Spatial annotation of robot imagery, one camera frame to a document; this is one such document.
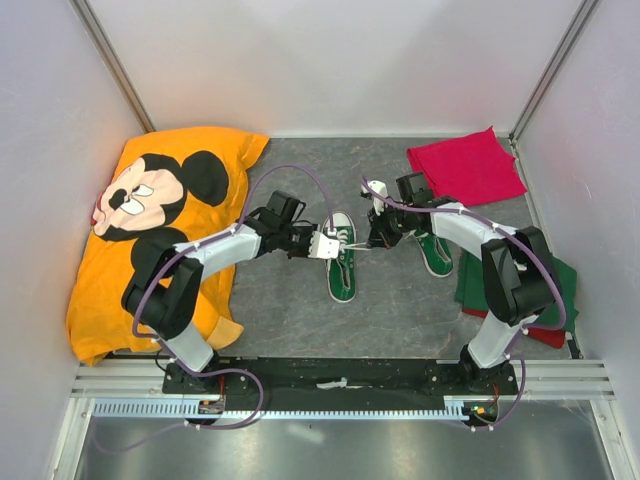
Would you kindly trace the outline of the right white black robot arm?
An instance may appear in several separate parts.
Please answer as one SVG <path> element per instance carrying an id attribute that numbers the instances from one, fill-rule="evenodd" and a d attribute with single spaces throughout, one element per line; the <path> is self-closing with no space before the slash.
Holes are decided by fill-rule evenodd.
<path id="1" fill-rule="evenodd" d="M 361 180 L 368 212 L 370 248 L 391 248 L 414 230 L 457 244 L 482 264 L 488 313 L 459 357 L 458 381 L 467 392 L 483 392 L 494 371 L 510 360 L 529 328 L 559 330 L 566 323 L 561 284 L 546 238 L 536 227 L 515 229 L 491 221 L 449 197 L 436 197 L 420 173 L 397 180 L 401 200 L 386 184 Z"/>

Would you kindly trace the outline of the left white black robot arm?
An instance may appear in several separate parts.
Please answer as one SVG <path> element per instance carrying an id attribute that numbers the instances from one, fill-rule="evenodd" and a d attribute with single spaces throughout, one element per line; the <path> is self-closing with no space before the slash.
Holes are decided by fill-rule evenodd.
<path id="1" fill-rule="evenodd" d="M 239 262 L 276 250 L 290 258 L 309 258 L 321 229 L 298 218 L 304 208 L 302 201 L 276 191 L 267 205 L 209 236 L 188 241 L 165 228 L 160 235 L 136 240 L 134 273 L 121 306 L 134 317 L 134 336 L 143 336 L 139 326 L 148 327 L 151 338 L 185 370 L 185 382 L 196 392 L 211 392 L 220 378 L 217 349 L 206 343 L 195 324 L 201 285 Z"/>

